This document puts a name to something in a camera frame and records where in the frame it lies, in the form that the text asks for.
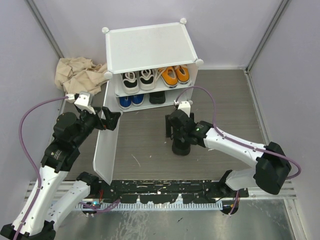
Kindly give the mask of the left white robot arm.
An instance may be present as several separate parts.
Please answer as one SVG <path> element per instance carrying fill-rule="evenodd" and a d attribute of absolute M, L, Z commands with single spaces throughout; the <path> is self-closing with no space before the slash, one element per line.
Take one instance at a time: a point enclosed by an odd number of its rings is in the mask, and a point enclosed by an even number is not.
<path fill-rule="evenodd" d="M 78 112 L 79 116 L 73 112 L 58 116 L 53 141 L 41 160 L 39 179 L 18 217 L 2 227 L 1 236 L 9 240 L 53 240 L 62 221 L 83 198 L 99 195 L 99 178 L 82 172 L 71 190 L 52 204 L 60 184 L 80 155 L 81 144 L 94 129 L 114 131 L 121 116 L 107 107 L 95 107 L 94 113 Z"/>

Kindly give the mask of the right aluminium corner post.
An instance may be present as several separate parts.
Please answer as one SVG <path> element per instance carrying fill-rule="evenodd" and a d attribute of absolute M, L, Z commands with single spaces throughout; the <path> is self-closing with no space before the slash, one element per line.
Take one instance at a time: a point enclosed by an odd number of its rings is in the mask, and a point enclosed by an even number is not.
<path fill-rule="evenodd" d="M 271 37 L 273 31 L 275 30 L 276 26 L 278 25 L 280 19 L 282 18 L 283 14 L 285 13 L 286 9 L 290 5 L 292 1 L 291 0 L 281 0 L 278 7 L 276 8 L 275 13 L 273 14 L 257 48 L 255 49 L 247 67 L 245 68 L 245 72 L 249 73 L 253 66 L 255 65 L 255 62 L 257 61 L 258 57 L 260 56 L 262 50 L 264 49 L 267 41 Z"/>

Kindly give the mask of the white plastic shoe cabinet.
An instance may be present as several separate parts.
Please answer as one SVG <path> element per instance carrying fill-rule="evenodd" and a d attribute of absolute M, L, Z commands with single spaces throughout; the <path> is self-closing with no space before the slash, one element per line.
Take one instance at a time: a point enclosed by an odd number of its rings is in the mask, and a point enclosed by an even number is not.
<path fill-rule="evenodd" d="M 198 68 L 203 64 L 203 60 L 196 54 L 186 24 L 187 20 L 181 18 L 179 22 L 113 30 L 103 27 L 107 63 L 104 76 L 108 80 L 103 105 L 111 111 L 131 112 L 171 106 L 176 99 L 191 100 L 192 86 L 196 82 Z M 158 77 L 157 69 L 174 68 L 178 65 L 187 65 L 189 82 L 178 83 L 175 88 L 168 88 Z M 119 97 L 128 96 L 123 89 L 122 74 L 135 72 L 139 80 L 139 71 L 149 69 L 153 70 L 155 75 L 155 88 L 152 90 L 140 88 L 137 94 L 144 94 L 143 104 L 122 109 Z M 160 91 L 165 92 L 165 103 L 151 104 L 149 94 Z"/>

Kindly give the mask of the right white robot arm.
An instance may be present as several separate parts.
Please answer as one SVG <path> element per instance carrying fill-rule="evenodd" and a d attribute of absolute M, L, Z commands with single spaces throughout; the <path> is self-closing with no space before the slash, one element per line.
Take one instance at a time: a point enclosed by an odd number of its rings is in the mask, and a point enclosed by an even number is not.
<path fill-rule="evenodd" d="M 266 193 L 277 195 L 292 169 L 279 144 L 252 143 L 229 136 L 206 121 L 194 121 L 194 114 L 177 109 L 165 116 L 166 136 L 172 142 L 172 151 L 186 156 L 192 145 L 218 150 L 249 166 L 245 170 L 228 170 L 219 181 L 219 191 L 231 197 L 236 191 L 259 187 Z"/>

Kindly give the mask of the black white sneaker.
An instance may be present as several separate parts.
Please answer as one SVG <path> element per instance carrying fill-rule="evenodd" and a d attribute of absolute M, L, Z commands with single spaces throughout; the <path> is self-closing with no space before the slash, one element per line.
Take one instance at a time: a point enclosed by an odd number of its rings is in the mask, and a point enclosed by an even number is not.
<path fill-rule="evenodd" d="M 122 76 L 122 88 L 128 95 L 133 95 L 139 91 L 138 79 L 135 72 L 125 72 Z"/>
<path fill-rule="evenodd" d="M 139 84 L 144 91 L 153 90 L 156 87 L 154 71 L 152 69 L 139 71 Z"/>

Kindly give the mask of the left aluminium corner post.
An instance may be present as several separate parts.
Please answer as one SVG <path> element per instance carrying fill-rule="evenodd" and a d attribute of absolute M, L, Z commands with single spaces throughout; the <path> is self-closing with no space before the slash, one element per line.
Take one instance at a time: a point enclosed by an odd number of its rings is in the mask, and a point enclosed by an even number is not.
<path fill-rule="evenodd" d="M 60 58 L 64 58 L 64 54 L 59 47 L 54 35 L 52 34 L 50 28 L 48 27 L 45 19 L 43 18 L 39 8 L 37 7 L 36 3 L 34 0 L 24 0 L 25 4 L 29 8 L 31 14 L 35 18 L 36 22 L 38 23 L 41 31 L 43 32 L 44 36 L 46 37 L 48 43 L 52 47 L 54 53 L 56 56 Z"/>

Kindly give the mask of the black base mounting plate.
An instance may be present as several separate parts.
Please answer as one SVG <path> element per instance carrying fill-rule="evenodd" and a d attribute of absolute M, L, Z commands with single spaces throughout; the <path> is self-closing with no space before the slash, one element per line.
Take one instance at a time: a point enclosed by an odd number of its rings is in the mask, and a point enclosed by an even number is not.
<path fill-rule="evenodd" d="M 223 190 L 213 180 L 113 180 L 111 184 L 99 181 L 90 196 L 105 203 L 120 200 L 123 204 L 173 204 L 182 197 L 183 204 L 208 204 L 234 198 L 236 192 Z"/>

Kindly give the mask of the white cabinet door panel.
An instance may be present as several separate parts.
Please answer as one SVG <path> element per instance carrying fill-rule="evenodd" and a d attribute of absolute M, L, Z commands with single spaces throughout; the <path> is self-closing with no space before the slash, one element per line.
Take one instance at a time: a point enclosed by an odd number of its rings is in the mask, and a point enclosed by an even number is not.
<path fill-rule="evenodd" d="M 95 147 L 93 170 L 109 185 L 113 180 L 118 132 L 118 123 L 113 131 L 99 130 Z"/>

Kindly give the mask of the orange sneaker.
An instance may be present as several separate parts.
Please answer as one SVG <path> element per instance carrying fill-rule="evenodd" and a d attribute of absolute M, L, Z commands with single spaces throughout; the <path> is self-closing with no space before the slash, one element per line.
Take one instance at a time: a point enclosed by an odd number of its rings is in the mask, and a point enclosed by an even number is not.
<path fill-rule="evenodd" d="M 158 68 L 157 76 L 161 78 L 164 84 L 170 89 L 178 85 L 178 78 L 172 66 Z"/>
<path fill-rule="evenodd" d="M 187 65 L 176 65 L 174 67 L 177 80 L 180 84 L 187 84 L 190 81 L 190 74 Z"/>

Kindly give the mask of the aluminium corner post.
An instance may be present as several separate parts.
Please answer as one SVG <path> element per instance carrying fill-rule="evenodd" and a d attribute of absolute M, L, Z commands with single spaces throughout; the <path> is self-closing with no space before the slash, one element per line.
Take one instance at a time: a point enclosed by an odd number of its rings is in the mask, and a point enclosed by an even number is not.
<path fill-rule="evenodd" d="M 48 43 L 52 47 L 54 53 L 56 56 L 60 58 L 64 58 L 64 54 L 59 47 L 54 35 L 52 34 L 50 28 L 48 27 L 45 19 L 43 18 L 39 8 L 37 7 L 36 3 L 34 0 L 24 0 L 25 4 L 29 8 L 31 14 L 35 18 L 36 22 L 38 23 L 41 31 L 43 32 L 44 36 L 46 37 Z"/>
<path fill-rule="evenodd" d="M 255 62 L 257 61 L 258 57 L 260 56 L 262 50 L 264 49 L 267 41 L 271 37 L 273 31 L 275 30 L 276 26 L 278 25 L 280 19 L 282 18 L 283 14 L 285 13 L 286 9 L 290 5 L 292 1 L 291 0 L 281 0 L 278 7 L 276 8 L 275 13 L 273 14 L 257 48 L 255 49 L 247 67 L 245 68 L 245 72 L 249 73 L 253 66 L 255 65 Z"/>

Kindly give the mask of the blue sneaker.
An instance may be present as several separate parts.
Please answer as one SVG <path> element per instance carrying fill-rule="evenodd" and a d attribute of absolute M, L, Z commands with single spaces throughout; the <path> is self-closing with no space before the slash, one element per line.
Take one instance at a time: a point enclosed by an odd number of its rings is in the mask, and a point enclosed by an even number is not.
<path fill-rule="evenodd" d="M 132 105 L 132 97 L 131 96 L 122 96 L 118 98 L 119 105 L 122 109 L 129 109 Z"/>
<path fill-rule="evenodd" d="M 136 94 L 131 96 L 131 103 L 134 106 L 140 106 L 144 102 L 144 94 Z"/>

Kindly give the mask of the black shoe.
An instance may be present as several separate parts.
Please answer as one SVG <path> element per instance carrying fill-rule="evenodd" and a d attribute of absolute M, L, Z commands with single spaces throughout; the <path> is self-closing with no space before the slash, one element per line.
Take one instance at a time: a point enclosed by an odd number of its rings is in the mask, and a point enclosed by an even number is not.
<path fill-rule="evenodd" d="M 171 149 L 175 155 L 187 156 L 191 151 L 191 144 L 188 142 L 182 142 L 181 140 L 174 138 Z"/>
<path fill-rule="evenodd" d="M 153 105 L 160 105 L 166 102 L 166 94 L 164 91 L 151 92 L 149 94 L 149 102 Z"/>

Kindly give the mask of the beige crumpled cloth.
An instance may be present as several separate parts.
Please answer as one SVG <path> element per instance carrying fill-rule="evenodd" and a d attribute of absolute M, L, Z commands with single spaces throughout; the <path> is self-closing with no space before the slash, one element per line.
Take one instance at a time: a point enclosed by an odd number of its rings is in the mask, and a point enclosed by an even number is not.
<path fill-rule="evenodd" d="M 54 83 L 66 94 L 89 92 L 93 95 L 102 91 L 102 85 L 107 82 L 104 73 L 107 64 L 94 64 L 92 59 L 60 58 L 56 66 Z"/>

